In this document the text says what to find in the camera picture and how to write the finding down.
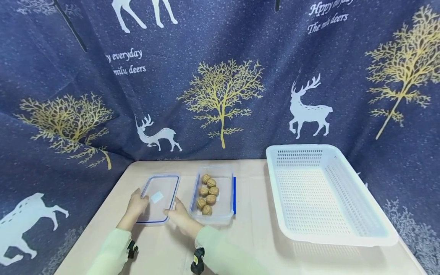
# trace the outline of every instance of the clear plastic container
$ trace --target clear plastic container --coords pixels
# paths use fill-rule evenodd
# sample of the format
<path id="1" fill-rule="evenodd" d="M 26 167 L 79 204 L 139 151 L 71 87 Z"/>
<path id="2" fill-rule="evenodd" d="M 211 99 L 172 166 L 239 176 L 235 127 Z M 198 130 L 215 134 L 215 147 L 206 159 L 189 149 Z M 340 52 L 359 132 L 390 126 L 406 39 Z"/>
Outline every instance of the clear plastic container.
<path id="1" fill-rule="evenodd" d="M 168 217 L 162 211 L 173 206 L 179 182 L 179 174 L 174 173 L 157 174 L 149 178 L 142 189 L 141 197 L 148 195 L 150 203 L 136 223 L 147 226 L 163 225 Z"/>
<path id="2" fill-rule="evenodd" d="M 200 197 L 198 190 L 202 187 L 202 177 L 208 174 L 217 182 L 220 192 L 216 203 L 212 206 L 213 214 L 204 216 L 197 208 L 196 202 Z M 189 209 L 191 217 L 205 225 L 228 225 L 235 214 L 235 178 L 230 166 L 204 166 L 200 167 L 196 177 L 194 193 Z"/>

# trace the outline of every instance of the beige tabletop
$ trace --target beige tabletop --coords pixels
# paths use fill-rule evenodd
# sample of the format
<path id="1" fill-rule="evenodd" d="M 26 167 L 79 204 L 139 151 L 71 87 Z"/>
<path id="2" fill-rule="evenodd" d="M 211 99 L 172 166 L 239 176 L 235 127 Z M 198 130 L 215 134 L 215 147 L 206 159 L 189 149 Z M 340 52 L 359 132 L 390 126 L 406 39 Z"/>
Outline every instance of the beige tabletop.
<path id="1" fill-rule="evenodd" d="M 198 167 L 232 165 L 237 177 L 237 214 L 221 228 L 229 239 L 276 274 L 426 274 L 402 240 L 393 247 L 359 248 L 293 242 L 281 233 L 275 214 L 266 160 L 138 161 L 131 164 L 71 249 L 55 275 L 85 274 L 106 236 L 123 216 L 130 194 L 153 174 L 178 172 L 177 196 L 190 204 Z M 186 275 L 194 243 L 168 222 L 135 226 L 137 259 L 122 274 Z"/>

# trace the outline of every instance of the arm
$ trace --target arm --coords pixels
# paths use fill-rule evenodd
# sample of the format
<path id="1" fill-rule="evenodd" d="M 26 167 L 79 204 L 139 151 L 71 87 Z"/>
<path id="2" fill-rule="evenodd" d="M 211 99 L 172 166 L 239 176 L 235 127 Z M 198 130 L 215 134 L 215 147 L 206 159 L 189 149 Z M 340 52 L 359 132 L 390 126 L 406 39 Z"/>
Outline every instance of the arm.
<path id="1" fill-rule="evenodd" d="M 118 275 L 121 272 L 128 259 L 127 248 L 132 240 L 131 230 L 147 205 L 148 197 L 141 198 L 140 189 L 137 189 L 132 194 L 127 211 L 104 241 L 86 275 Z"/>
<path id="2" fill-rule="evenodd" d="M 196 247 L 205 249 L 203 259 L 218 275 L 269 275 L 266 268 L 246 251 L 231 244 L 218 230 L 206 226 L 197 234 Z"/>
<path id="3" fill-rule="evenodd" d="M 218 275 L 269 275 L 263 265 L 244 250 L 231 244 L 218 230 L 203 226 L 188 215 L 185 206 L 176 198 L 175 210 L 165 214 L 187 235 L 196 247 L 205 249 L 203 262 Z"/>

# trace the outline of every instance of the white deer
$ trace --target white deer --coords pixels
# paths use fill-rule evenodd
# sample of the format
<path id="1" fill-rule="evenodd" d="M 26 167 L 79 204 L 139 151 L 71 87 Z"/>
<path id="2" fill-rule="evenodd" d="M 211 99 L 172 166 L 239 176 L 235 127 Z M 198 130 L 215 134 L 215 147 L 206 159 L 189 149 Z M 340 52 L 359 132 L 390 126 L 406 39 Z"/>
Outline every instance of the white deer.
<path id="1" fill-rule="evenodd" d="M 116 12 L 116 16 L 117 16 L 117 19 L 119 20 L 119 24 L 121 25 L 122 30 L 125 31 L 126 33 L 130 33 L 130 30 L 127 28 L 124 20 L 122 19 L 121 8 L 124 9 L 126 12 L 128 12 L 128 14 L 130 14 L 136 20 L 136 22 L 139 24 L 139 26 L 142 29 L 147 28 L 147 26 L 139 19 L 139 17 L 135 14 L 135 12 L 130 7 L 131 1 L 132 0 L 113 0 L 113 2 L 111 4 L 114 9 L 114 12 Z M 151 2 L 153 2 L 154 16 L 156 17 L 156 24 L 159 27 L 163 28 L 164 24 L 162 24 L 162 22 L 161 22 L 160 10 L 159 10 L 160 0 L 151 0 Z M 177 20 L 174 18 L 174 15 L 172 14 L 171 6 L 170 6 L 168 0 L 162 0 L 162 2 L 164 2 L 165 8 L 168 11 L 168 14 L 169 14 L 173 24 L 177 24 Z"/>
<path id="2" fill-rule="evenodd" d="M 312 84 L 309 84 L 309 81 L 307 81 L 307 85 L 301 86 L 301 90 L 299 92 L 296 91 L 296 81 L 292 84 L 292 99 L 290 101 L 290 112 L 293 115 L 293 119 L 289 122 L 289 130 L 295 134 L 297 131 L 297 137 L 296 139 L 300 138 L 300 131 L 301 127 L 304 122 L 313 122 L 316 121 L 319 124 L 319 128 L 316 131 L 316 133 L 313 134 L 313 136 L 316 136 L 318 132 L 325 126 L 326 132 L 324 133 L 324 136 L 328 135 L 329 133 L 329 123 L 326 121 L 326 117 L 329 113 L 333 112 L 333 108 L 325 105 L 318 105 L 318 106 L 309 106 L 304 105 L 301 102 L 301 96 L 305 94 L 307 90 L 314 89 L 318 87 L 321 82 L 319 81 L 321 78 L 321 74 L 318 75 L 318 79 L 315 77 L 312 78 Z M 293 124 L 295 122 L 298 122 L 298 128 L 295 130 L 293 128 Z"/>
<path id="3" fill-rule="evenodd" d="M 180 147 L 180 145 L 174 141 L 174 135 L 176 134 L 176 132 L 173 129 L 170 128 L 163 128 L 162 130 L 158 131 L 154 136 L 147 136 L 145 135 L 145 128 L 147 126 L 151 126 L 153 125 L 153 121 L 151 121 L 151 117 L 150 115 L 148 115 L 147 117 L 143 117 L 145 119 L 145 122 L 143 122 L 143 119 L 141 119 L 142 122 L 142 126 L 139 127 L 139 125 L 137 124 L 137 120 L 135 117 L 135 121 L 136 121 L 136 128 L 138 129 L 138 135 L 139 138 L 142 142 L 146 143 L 148 147 L 153 147 L 153 146 L 158 146 L 159 147 L 159 151 L 161 150 L 161 145 L 159 144 L 159 139 L 168 139 L 169 143 L 171 144 L 171 152 L 174 151 L 174 146 L 177 145 L 177 147 L 179 148 L 179 151 L 182 151 L 182 148 Z"/>
<path id="4" fill-rule="evenodd" d="M 35 193 L 25 198 L 15 207 L 15 209 L 0 220 L 0 264 L 8 266 L 21 259 L 23 255 L 15 255 L 12 259 L 5 257 L 5 253 L 10 246 L 17 247 L 22 252 L 30 254 L 31 259 L 35 258 L 37 252 L 32 250 L 23 240 L 23 233 L 32 228 L 40 218 L 52 219 L 54 231 L 58 228 L 55 211 L 63 213 L 66 218 L 69 212 L 58 205 L 46 207 L 42 193 Z"/>

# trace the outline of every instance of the light green sleeve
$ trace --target light green sleeve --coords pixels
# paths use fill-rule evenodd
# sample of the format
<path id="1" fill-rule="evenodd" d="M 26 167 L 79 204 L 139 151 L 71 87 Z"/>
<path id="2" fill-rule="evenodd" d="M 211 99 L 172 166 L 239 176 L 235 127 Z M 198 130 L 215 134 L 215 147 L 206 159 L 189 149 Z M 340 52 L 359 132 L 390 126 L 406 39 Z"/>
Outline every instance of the light green sleeve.
<path id="1" fill-rule="evenodd" d="M 115 228 L 105 240 L 86 275 L 118 275 L 127 262 L 131 232 Z"/>
<path id="2" fill-rule="evenodd" d="M 203 262 L 217 275 L 269 275 L 254 257 L 212 227 L 205 226 L 199 231 L 195 246 L 205 249 Z"/>

